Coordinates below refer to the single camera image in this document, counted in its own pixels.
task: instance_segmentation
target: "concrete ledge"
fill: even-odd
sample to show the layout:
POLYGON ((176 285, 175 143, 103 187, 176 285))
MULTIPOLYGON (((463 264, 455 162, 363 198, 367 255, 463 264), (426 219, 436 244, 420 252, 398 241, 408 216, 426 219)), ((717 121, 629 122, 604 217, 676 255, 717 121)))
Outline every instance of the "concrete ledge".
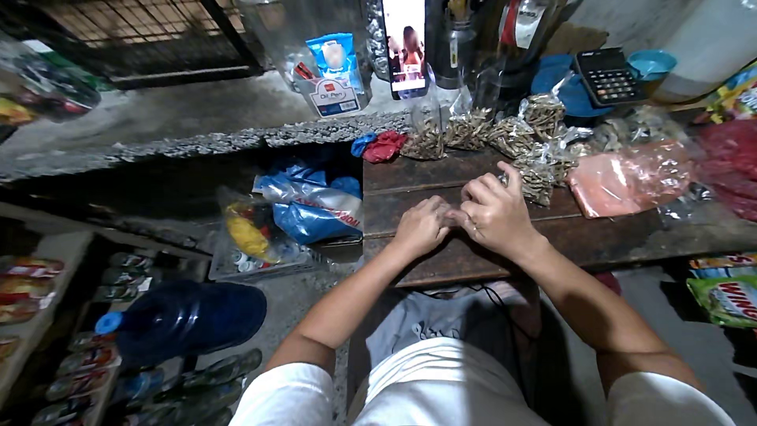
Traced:
MULTIPOLYGON (((369 131, 407 131, 407 104, 375 76, 362 111, 318 119, 275 71, 242 80, 103 94, 89 114, 40 120, 0 145, 0 181, 76 174, 165 155, 190 157, 269 146, 349 141, 369 131)), ((453 99, 456 91, 442 91, 453 99)))

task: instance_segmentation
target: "phone screen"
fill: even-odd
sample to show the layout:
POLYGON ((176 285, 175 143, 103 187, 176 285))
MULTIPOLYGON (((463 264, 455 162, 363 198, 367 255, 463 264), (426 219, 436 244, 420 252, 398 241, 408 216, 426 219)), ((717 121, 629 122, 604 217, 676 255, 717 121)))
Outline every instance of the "phone screen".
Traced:
POLYGON ((391 91, 424 89, 425 0, 383 0, 383 5, 391 91))

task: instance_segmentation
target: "plastic crate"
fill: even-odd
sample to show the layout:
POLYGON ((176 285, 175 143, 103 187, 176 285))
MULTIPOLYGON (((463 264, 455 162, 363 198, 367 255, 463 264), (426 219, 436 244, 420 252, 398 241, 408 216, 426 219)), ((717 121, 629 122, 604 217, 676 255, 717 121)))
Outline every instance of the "plastic crate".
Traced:
POLYGON ((246 284, 326 269, 326 258, 306 248, 294 263, 274 265, 249 272, 239 272, 237 265, 234 265, 234 262, 232 262, 232 252, 237 249, 237 246, 223 224, 217 238, 213 261, 210 263, 210 271, 208 272, 208 277, 213 281, 246 284))

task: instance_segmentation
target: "wooden counter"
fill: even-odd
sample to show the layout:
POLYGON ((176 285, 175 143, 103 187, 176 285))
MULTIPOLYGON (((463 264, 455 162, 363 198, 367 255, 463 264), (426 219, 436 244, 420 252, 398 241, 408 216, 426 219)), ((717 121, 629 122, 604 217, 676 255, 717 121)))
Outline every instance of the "wooden counter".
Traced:
MULTIPOLYGON (((504 156, 447 150, 440 161, 400 157, 391 163, 363 166, 365 210, 363 251, 378 254, 397 229, 402 214, 423 199, 439 195, 459 203, 460 190, 471 179, 497 173, 504 156)), ((622 218, 586 219, 568 188, 555 189, 549 208, 529 203, 534 226, 564 255, 583 267, 644 262, 706 252, 757 248, 757 224, 740 220, 716 202, 701 206, 694 221, 663 227, 657 210, 622 218)), ((472 242, 461 230, 433 253, 416 261, 399 287, 458 280, 505 277, 513 265, 472 242)))

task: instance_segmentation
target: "calculator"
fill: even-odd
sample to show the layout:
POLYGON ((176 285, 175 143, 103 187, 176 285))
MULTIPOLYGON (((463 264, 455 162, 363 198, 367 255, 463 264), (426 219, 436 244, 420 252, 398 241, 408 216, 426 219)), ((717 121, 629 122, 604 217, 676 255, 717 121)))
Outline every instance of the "calculator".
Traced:
POLYGON ((579 52, 575 68, 581 75, 592 103, 600 107, 646 99, 641 83, 626 64, 620 48, 579 52))

